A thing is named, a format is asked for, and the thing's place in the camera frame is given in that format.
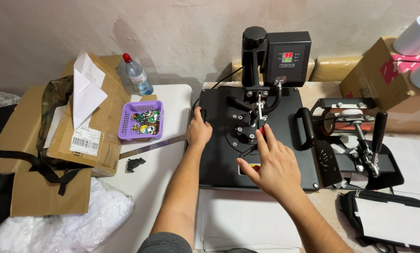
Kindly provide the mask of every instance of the black strap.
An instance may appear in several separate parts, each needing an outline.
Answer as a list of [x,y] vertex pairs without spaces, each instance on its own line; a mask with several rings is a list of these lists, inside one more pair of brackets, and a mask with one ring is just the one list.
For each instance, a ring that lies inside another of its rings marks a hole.
[[44,164],[41,159],[38,157],[21,151],[8,151],[8,150],[0,150],[0,158],[13,158],[13,159],[21,159],[24,161],[29,162],[32,164],[32,167],[29,171],[38,171],[44,178],[53,184],[60,184],[60,189],[58,190],[58,194],[64,196],[64,192],[66,191],[66,185],[77,175],[77,173],[83,169],[73,169],[66,171],[66,173],[58,177],[55,172],[49,168],[46,164]]

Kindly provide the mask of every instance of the plastic water bottle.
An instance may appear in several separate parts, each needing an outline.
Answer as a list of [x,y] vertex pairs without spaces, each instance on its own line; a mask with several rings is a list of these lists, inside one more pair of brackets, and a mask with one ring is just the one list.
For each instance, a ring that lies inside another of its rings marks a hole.
[[126,62],[126,72],[130,80],[138,87],[142,95],[150,95],[154,92],[154,88],[147,80],[146,73],[143,67],[135,61],[128,54],[123,54],[124,61]]

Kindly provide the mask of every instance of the white fabric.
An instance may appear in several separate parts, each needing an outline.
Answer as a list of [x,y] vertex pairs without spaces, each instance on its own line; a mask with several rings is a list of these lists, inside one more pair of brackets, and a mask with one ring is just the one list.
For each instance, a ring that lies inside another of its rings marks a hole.
[[91,252],[132,214],[134,202],[91,178],[88,213],[13,217],[0,226],[0,252]]

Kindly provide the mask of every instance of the metal ruler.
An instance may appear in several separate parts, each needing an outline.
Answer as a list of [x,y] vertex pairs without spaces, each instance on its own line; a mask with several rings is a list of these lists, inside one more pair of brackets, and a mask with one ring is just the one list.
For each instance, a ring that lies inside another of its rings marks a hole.
[[139,149],[134,149],[134,150],[131,150],[131,151],[128,151],[128,152],[123,152],[122,154],[119,155],[119,159],[121,160],[121,159],[124,159],[124,158],[127,158],[127,157],[134,156],[136,154],[144,153],[144,152],[149,151],[149,150],[153,150],[153,149],[161,148],[161,147],[164,147],[164,146],[168,146],[169,144],[173,144],[173,143],[176,143],[176,142],[179,142],[179,141],[186,141],[186,135],[180,135],[180,136],[177,136],[177,137],[165,140],[165,141],[160,141],[160,142],[151,144],[149,146],[139,148]]

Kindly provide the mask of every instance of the purple plastic basket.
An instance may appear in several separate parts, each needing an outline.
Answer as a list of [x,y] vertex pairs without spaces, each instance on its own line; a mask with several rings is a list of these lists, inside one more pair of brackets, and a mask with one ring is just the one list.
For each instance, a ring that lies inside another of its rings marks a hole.
[[[134,113],[140,114],[145,111],[152,111],[157,109],[160,111],[160,129],[156,135],[139,134],[132,131],[132,126],[137,123],[136,121],[132,120],[132,115]],[[159,100],[127,103],[123,107],[123,114],[121,115],[121,122],[119,123],[119,132],[117,133],[117,135],[119,136],[119,138],[129,141],[140,138],[160,139],[163,135],[163,117],[163,103]]]

